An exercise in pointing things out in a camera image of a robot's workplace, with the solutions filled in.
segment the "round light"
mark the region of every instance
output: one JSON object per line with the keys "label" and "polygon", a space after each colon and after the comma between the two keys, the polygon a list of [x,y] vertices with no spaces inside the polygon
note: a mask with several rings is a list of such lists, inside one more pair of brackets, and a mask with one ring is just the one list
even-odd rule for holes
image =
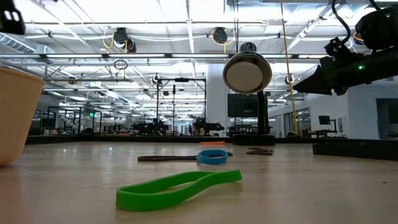
{"label": "round light", "polygon": [[[242,74],[250,74],[250,82]],[[257,88],[262,83],[260,68],[250,62],[240,62],[232,65],[225,77],[232,89],[239,89],[245,92]]]}
{"label": "round light", "polygon": [[237,93],[251,94],[262,91],[272,78],[267,60],[256,52],[240,52],[225,65],[225,84]]}

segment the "monitor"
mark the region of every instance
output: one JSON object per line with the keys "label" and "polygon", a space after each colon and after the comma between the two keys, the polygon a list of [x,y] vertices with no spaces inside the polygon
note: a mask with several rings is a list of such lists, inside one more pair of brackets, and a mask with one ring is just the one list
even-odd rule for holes
{"label": "monitor", "polygon": [[320,125],[329,125],[330,124],[330,117],[329,116],[319,116],[319,124]]}
{"label": "monitor", "polygon": [[228,94],[228,117],[257,118],[259,104],[258,101],[259,100],[256,94]]}

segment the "black cable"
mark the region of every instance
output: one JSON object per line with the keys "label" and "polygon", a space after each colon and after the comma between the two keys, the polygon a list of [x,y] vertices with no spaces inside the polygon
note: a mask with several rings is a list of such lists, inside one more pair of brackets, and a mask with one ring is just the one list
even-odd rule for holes
{"label": "black cable", "polygon": [[376,10],[381,10],[381,8],[374,2],[374,0],[369,0],[371,5],[376,9]]}
{"label": "black cable", "polygon": [[232,7],[234,9],[234,30],[235,30],[235,46],[236,46],[236,53],[239,53],[239,46],[238,46],[238,31],[236,29],[236,19],[235,19],[235,0],[232,0]]}
{"label": "black cable", "polygon": [[343,43],[346,43],[349,38],[351,37],[351,30],[349,29],[349,26],[347,25],[347,23],[344,21],[344,19],[342,19],[336,11],[336,0],[333,0],[331,2],[331,10],[333,11],[334,15],[336,16],[336,18],[341,22],[341,24],[344,26],[344,28],[347,30],[347,36],[342,40]]}
{"label": "black cable", "polygon": [[238,33],[236,34],[236,49],[239,47],[239,0],[236,0],[236,29]]}

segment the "tan plastic bin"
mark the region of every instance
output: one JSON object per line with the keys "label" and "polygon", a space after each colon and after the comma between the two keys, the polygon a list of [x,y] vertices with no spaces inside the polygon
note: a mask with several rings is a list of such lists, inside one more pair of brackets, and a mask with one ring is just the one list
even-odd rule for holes
{"label": "tan plastic bin", "polygon": [[43,87],[38,78],[0,68],[0,166],[21,155]]}

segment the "yellow cable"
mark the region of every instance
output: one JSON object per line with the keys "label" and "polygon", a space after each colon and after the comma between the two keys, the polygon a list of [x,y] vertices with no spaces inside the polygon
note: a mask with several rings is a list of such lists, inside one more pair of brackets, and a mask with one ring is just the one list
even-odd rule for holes
{"label": "yellow cable", "polygon": [[218,45],[224,45],[224,53],[226,53],[226,46],[229,45],[229,44],[231,44],[232,42],[234,42],[234,40],[235,40],[235,33],[234,33],[234,38],[233,38],[229,43],[223,43],[223,44],[217,43],[217,42],[214,40],[213,34],[214,34],[214,31],[211,32],[211,39],[214,41],[214,43],[216,43],[216,44],[218,44]]}
{"label": "yellow cable", "polygon": [[292,99],[293,105],[293,119],[294,119],[294,132],[296,134],[299,133],[299,127],[297,126],[297,117],[296,117],[296,107],[294,105],[294,96],[293,96],[293,86],[290,76],[290,69],[289,69],[289,58],[287,57],[287,44],[286,44],[286,29],[285,29],[285,20],[284,20],[284,3],[283,0],[280,0],[280,10],[282,11],[282,27],[284,28],[284,42],[285,42],[285,56],[286,56],[286,66],[287,66],[287,81],[289,83],[290,88],[290,97]]}
{"label": "yellow cable", "polygon": [[354,33],[354,38],[363,42],[363,39],[355,36],[356,32]]}
{"label": "yellow cable", "polygon": [[105,43],[105,38],[102,39],[102,43],[104,43],[104,46],[105,46],[107,49],[110,49],[110,48],[112,48],[112,46],[113,46],[113,40],[114,40],[114,32],[112,33],[112,43],[111,43],[111,46],[106,45],[106,43]]}

